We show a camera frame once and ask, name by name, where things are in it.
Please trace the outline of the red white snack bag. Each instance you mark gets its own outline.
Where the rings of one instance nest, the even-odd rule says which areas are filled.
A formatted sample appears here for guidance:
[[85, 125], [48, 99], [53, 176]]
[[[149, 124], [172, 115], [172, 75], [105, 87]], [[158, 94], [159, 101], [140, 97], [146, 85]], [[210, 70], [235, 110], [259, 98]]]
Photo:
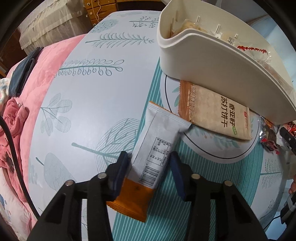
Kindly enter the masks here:
[[289, 134], [295, 138], [295, 122], [294, 121], [290, 121], [288, 123], [285, 123], [283, 125], [280, 125], [278, 128], [278, 131], [276, 133], [276, 136], [279, 140], [283, 139], [282, 135], [280, 134], [280, 130], [284, 128], [287, 132], [289, 132]]

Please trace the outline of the pink crumpled garment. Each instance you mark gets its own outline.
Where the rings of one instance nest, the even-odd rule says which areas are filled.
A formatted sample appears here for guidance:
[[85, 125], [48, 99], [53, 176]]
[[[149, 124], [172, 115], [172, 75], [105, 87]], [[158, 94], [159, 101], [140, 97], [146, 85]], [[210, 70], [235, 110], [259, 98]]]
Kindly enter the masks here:
[[[23, 105], [17, 103], [15, 98], [11, 98], [6, 103], [3, 118], [6, 124], [8, 125], [11, 136], [13, 138], [14, 146], [16, 149], [16, 156], [18, 158], [19, 164], [21, 164], [20, 136], [23, 130], [23, 125], [26, 119], [28, 118], [28, 115], [29, 115], [28, 110]], [[1, 128], [1, 167], [6, 169], [12, 169], [12, 172], [14, 169], [9, 143], [2, 128]]]

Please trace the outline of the white plastic organizer bin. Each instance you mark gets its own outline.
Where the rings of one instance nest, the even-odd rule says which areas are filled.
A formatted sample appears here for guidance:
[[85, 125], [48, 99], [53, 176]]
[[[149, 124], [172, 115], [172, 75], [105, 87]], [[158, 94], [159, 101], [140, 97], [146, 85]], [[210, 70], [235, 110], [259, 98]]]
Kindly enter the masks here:
[[[186, 29], [184, 20], [209, 33]], [[275, 49], [260, 33], [227, 11], [204, 1], [170, 1], [157, 29], [160, 66], [171, 78], [187, 80], [250, 108], [276, 125], [295, 120], [295, 89]], [[259, 64], [237, 49], [266, 49], [270, 64]]]

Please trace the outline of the beige soda cracker pack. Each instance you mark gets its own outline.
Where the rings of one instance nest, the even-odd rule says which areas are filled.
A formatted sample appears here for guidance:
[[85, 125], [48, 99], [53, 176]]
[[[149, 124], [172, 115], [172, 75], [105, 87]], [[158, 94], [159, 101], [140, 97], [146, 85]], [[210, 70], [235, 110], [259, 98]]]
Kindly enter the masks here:
[[178, 113], [201, 128], [240, 140], [251, 140], [249, 108], [189, 81], [180, 81]]

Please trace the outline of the nut snack clear pack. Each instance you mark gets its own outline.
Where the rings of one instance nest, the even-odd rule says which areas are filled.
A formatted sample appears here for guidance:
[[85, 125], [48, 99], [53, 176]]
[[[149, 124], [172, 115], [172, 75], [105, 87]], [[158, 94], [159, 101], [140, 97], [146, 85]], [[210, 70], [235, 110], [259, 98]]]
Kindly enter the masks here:
[[245, 46], [241, 44], [239, 44], [236, 48], [250, 56], [252, 59], [254, 59], [261, 65], [270, 64], [272, 61], [271, 54], [266, 49], [253, 46]]

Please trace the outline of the lace covered furniture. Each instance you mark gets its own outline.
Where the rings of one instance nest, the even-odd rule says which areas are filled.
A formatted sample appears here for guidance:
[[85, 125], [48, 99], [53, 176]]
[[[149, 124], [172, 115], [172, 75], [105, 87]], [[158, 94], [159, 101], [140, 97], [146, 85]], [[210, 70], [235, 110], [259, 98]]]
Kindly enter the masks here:
[[91, 29], [83, 1], [43, 1], [18, 26], [19, 43], [29, 54], [37, 47], [86, 34]]

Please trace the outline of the puffed rice cake pack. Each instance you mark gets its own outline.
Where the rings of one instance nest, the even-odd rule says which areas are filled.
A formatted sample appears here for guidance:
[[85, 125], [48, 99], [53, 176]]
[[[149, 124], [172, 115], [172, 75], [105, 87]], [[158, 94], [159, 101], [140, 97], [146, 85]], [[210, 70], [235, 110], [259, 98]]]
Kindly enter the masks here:
[[200, 32], [209, 33], [206, 29], [202, 28], [197, 23], [194, 23], [190, 20], [184, 20], [184, 22], [180, 28], [171, 32], [171, 37], [175, 37], [176, 35], [178, 35], [179, 33], [181, 33], [182, 31], [184, 31], [186, 29], [195, 29]]

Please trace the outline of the dark blue folded garment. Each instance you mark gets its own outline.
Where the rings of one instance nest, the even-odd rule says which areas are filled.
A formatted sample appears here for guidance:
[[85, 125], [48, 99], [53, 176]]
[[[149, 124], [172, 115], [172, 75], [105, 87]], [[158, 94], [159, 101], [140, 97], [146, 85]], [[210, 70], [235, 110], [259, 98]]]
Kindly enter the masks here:
[[9, 85], [9, 96], [19, 97], [25, 87], [25, 84], [36, 64], [36, 59], [43, 50], [43, 47], [37, 47], [29, 55], [20, 62], [11, 77]]

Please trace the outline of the pink quilt blanket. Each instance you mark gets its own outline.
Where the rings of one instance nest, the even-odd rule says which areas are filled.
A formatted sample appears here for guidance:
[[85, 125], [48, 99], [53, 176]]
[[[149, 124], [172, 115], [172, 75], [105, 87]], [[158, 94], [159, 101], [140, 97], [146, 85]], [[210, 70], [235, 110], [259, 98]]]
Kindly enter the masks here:
[[[29, 183], [29, 152], [39, 109], [54, 76], [83, 37], [79, 35], [45, 47], [36, 58], [21, 95], [8, 100], [2, 110], [26, 184]], [[1, 215], [16, 235], [24, 239], [36, 223], [21, 190], [4, 132], [1, 132]]]

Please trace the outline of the orange white snack packet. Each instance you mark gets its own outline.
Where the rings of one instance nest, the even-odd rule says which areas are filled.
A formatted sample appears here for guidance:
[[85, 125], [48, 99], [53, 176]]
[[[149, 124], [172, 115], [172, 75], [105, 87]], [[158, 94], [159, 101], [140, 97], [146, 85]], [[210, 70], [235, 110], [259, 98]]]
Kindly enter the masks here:
[[133, 149], [120, 194], [114, 201], [109, 201], [108, 206], [145, 222], [149, 203], [162, 179], [169, 155], [180, 134], [190, 126], [190, 122], [149, 102], [144, 128]]

